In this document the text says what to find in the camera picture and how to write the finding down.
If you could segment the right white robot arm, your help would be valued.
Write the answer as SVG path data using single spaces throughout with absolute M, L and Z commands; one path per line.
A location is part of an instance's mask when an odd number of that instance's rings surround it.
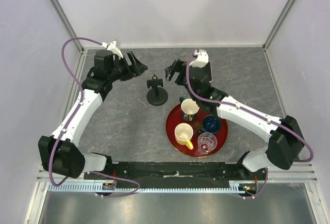
M 199 111 L 211 114 L 217 120 L 234 122 L 267 143 L 267 146 L 247 151 L 240 157 L 236 166 L 239 178 L 249 179 L 259 169 L 270 166 L 288 170 L 298 160 L 304 144 L 298 122 L 293 117 L 281 119 L 266 115 L 213 87 L 212 66 L 209 61 L 187 63 L 176 59 L 165 68 L 166 80 L 170 81 L 175 73 L 178 74 L 175 83 L 186 88 Z

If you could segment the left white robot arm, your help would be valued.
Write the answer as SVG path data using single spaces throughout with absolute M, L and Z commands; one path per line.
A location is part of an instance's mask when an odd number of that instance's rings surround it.
M 95 171 L 101 179 L 113 174 L 111 158 L 98 153 L 83 154 L 78 148 L 80 138 L 94 112 L 104 102 L 115 81 L 127 81 L 143 74 L 148 67 L 133 52 L 119 57 L 112 51 L 100 50 L 94 66 L 82 83 L 83 91 L 59 127 L 50 136 L 38 141 L 42 167 L 69 178 Z

